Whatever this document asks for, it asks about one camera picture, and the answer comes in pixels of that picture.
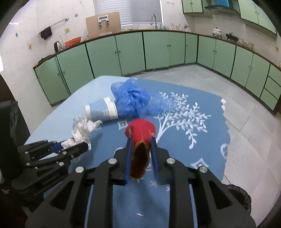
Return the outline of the green upper wall cabinets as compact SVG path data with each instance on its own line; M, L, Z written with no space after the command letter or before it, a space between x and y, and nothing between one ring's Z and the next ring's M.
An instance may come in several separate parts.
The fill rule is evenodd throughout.
M209 17L214 14L237 16L248 26L260 26L277 35L277 30L264 12L254 1L182 1L183 13L197 17L202 14Z

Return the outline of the green lower kitchen cabinets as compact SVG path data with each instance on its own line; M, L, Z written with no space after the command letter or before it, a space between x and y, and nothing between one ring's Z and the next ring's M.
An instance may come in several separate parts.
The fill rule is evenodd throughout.
M55 105L99 76L129 76L191 64L232 81L272 114L280 109L280 69L274 63L230 39L188 32L106 35L52 54L33 70L50 105Z

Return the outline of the cardboard board with scale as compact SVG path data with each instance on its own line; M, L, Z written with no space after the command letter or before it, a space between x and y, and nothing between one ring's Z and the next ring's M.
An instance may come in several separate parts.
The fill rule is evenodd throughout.
M119 12L104 13L86 18L89 39L114 34L122 30Z

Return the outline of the steel electric kettle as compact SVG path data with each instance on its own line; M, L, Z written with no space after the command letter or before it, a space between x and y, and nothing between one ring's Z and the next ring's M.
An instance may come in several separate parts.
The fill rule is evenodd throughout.
M62 50L63 50L62 44L59 41L56 41L54 43L54 51L55 51L55 53L58 53L59 51L62 51Z

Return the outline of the wall towel rail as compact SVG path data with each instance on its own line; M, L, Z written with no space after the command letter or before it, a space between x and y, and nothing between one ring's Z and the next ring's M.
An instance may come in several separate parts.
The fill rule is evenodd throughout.
M54 24L52 24L52 25L50 25L49 27L53 27L53 26L55 26L55 25L57 25L57 24L59 24L59 23L62 23L62 22L67 22L69 20L69 18L64 18L64 19L62 19L62 20L60 20L60 21L58 21L58 22L56 22L56 23L54 23Z

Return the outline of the blue white paper cup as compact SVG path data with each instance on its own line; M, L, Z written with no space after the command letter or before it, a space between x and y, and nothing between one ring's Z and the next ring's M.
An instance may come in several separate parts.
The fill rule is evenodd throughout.
M85 112L88 120L93 122L98 120L111 121L119 118L115 102L110 96L86 105Z

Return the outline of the white ceramic pot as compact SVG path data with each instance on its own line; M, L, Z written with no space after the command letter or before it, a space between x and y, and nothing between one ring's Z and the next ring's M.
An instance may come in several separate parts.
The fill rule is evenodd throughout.
M213 28L212 35L213 37L222 38L221 30L218 28Z

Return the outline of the blue plastic bag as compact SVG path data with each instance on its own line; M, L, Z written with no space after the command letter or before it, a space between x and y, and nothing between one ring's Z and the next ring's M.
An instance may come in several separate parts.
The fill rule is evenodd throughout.
M111 91L115 97L118 116L121 118L144 118L147 115L155 116L176 108L173 100L139 87L137 80L133 78L113 83Z

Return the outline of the blue tree-pattern mat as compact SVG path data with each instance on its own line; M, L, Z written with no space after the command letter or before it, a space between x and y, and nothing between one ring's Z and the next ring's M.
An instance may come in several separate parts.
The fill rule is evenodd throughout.
M156 128L157 145L185 166L208 167L222 180L230 136L219 96L197 89L148 79L137 79L140 88L176 103L169 113L148 116ZM106 121L91 133L92 148L85 164L93 168L127 143L125 129L131 119ZM168 227L169 186L159 185L152 165L139 180L113 187L113 227Z

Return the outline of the black trash bin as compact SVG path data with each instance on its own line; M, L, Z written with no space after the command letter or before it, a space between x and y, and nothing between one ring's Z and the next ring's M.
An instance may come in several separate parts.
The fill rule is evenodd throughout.
M244 207L244 209L250 214L251 213L251 197L250 195L241 187L229 184L226 185L227 189L232 193L232 195L239 201L239 203Z

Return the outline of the white paper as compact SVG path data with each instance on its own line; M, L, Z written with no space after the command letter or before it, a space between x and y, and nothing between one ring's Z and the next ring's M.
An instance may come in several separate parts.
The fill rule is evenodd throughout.
M87 117L83 117L80 115L77 116L73 119L73 129L71 131L72 138L61 142L61 146L63 147L63 149L67 149L85 142L88 145L88 150L90 150L92 148L90 142L90 133L101 127L102 124L103 122L101 120L93 122L91 120L88 120Z

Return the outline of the red fabric pouch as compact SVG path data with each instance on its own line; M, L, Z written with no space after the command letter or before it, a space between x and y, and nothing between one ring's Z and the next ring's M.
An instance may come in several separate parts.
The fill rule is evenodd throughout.
M156 128L145 119L133 120L126 128L125 135L133 140L133 152L130 165L130 177L140 179L146 172L150 162L151 138Z

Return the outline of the orange plastic basin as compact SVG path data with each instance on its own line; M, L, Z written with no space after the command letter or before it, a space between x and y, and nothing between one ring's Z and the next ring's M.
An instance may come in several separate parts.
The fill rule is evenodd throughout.
M78 45L81 42L81 37L76 37L66 41L64 44L66 48L70 48L72 46Z

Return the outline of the black wok on stove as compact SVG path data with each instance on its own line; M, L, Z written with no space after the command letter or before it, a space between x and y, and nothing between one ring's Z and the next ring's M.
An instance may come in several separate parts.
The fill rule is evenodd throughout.
M236 37L233 33L226 33L225 36L228 41L233 41L233 42L237 43L239 40L239 38Z

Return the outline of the dark cloth on rail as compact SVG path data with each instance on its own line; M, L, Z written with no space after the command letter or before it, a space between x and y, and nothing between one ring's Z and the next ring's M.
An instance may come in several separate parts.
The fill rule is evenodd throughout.
M46 40L47 38L52 36L52 30L51 30L51 26L45 28L44 30L42 30L40 32L40 36L42 39Z

